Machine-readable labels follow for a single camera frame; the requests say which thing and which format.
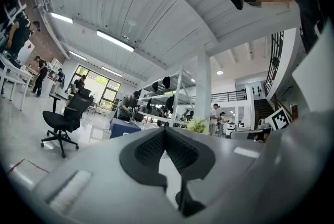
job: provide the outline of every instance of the chair armrest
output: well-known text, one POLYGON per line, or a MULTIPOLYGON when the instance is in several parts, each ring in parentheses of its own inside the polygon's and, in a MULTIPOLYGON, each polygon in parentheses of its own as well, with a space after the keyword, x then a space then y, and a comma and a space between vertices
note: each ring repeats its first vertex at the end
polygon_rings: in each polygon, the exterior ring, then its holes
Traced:
POLYGON ((57 96, 53 95, 53 94, 49 94, 49 96, 51 98, 53 98, 53 112, 55 113, 56 112, 56 104, 57 104, 57 101, 60 101, 60 98, 58 98, 57 96))
POLYGON ((70 107, 65 107, 66 109, 69 109, 69 110, 71 110, 71 111, 73 111, 73 112, 79 112, 77 109, 73 109, 73 108, 70 108, 70 107))

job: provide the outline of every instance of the black office chair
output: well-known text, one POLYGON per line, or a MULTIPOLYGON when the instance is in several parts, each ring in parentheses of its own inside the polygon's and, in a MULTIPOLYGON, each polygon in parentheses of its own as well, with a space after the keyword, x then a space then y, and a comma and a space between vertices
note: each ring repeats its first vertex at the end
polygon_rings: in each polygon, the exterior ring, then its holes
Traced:
POLYGON ((60 100, 55 95, 50 95, 53 100, 53 112, 44 111, 43 118, 46 123, 54 129, 54 131, 47 131, 47 136, 51 133, 54 137, 44 138, 41 140, 41 147, 44 147, 43 142, 49 142, 51 140, 58 140, 62 150, 62 157, 65 158, 64 148, 62 141, 71 143, 75 145, 76 149, 79 149, 77 143, 72 142, 71 138, 68 136, 67 131, 73 132, 78 127, 80 127, 80 117, 82 113, 88 108, 88 106, 93 102, 93 98, 89 95, 82 96, 80 94, 75 94, 71 99, 69 105, 65 107, 64 115, 55 113, 56 102, 60 100))

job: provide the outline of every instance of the white shirt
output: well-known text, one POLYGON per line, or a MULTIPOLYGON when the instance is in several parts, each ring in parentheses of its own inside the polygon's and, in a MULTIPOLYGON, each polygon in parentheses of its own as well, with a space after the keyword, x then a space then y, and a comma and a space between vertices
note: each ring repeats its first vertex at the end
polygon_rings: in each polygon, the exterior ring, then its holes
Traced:
MULTIPOLYGON (((217 116, 217 110, 215 108, 211 109, 211 116, 217 116)), ((217 124, 217 119, 211 118, 211 123, 212 124, 217 124)))

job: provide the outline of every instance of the window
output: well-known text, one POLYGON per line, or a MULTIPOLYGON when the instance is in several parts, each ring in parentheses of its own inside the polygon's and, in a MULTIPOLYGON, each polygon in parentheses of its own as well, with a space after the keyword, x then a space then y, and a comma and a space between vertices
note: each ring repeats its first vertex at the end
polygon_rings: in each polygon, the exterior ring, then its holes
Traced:
POLYGON ((121 84, 79 65, 72 77, 70 85, 73 84, 76 79, 81 78, 82 75, 87 76, 85 88, 91 91, 91 95, 94 96, 94 102, 97 103, 98 107, 111 111, 121 84))

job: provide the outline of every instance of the white cabinet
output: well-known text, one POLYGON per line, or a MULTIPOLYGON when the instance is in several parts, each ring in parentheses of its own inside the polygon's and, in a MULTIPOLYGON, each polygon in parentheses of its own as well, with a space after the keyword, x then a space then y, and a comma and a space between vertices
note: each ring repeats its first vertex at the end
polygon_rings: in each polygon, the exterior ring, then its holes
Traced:
POLYGON ((52 71, 58 74, 58 69, 62 68, 63 65, 56 58, 53 58, 51 61, 51 66, 52 66, 52 71))

